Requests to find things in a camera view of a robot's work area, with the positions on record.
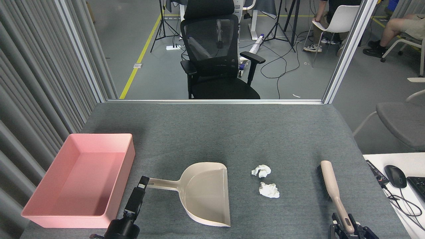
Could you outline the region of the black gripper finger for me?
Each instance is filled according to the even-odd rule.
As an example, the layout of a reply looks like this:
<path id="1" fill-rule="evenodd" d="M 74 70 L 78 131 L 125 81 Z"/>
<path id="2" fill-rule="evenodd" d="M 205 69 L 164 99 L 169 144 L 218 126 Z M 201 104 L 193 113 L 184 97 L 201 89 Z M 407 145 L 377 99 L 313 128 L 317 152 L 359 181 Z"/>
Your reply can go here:
<path id="1" fill-rule="evenodd" d="M 349 235 L 346 234 L 345 227 L 342 225 L 340 218 L 336 213 L 333 213 L 332 224 L 329 227 L 329 238 L 330 239 L 349 239 Z"/>
<path id="2" fill-rule="evenodd" d="M 348 217 L 354 228 L 354 233 L 348 235 L 348 239 L 378 239 L 378 236 L 369 227 L 362 227 L 352 215 L 348 215 Z"/>
<path id="3" fill-rule="evenodd" d="M 134 221 L 136 221 L 149 180 L 149 177 L 142 176 L 138 185 L 132 190 L 131 196 L 129 197 L 124 209 L 124 219 L 126 221 L 129 221 L 130 223 L 134 223 Z"/>

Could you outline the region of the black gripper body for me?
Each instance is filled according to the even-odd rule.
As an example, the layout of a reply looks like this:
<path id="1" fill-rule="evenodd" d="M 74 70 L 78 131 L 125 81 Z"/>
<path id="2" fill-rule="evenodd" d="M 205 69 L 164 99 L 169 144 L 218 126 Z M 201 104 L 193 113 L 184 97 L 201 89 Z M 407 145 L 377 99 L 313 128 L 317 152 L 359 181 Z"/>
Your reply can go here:
<path id="1" fill-rule="evenodd" d="M 106 239 L 137 239 L 140 228 L 131 218 L 114 219 L 105 233 Z"/>

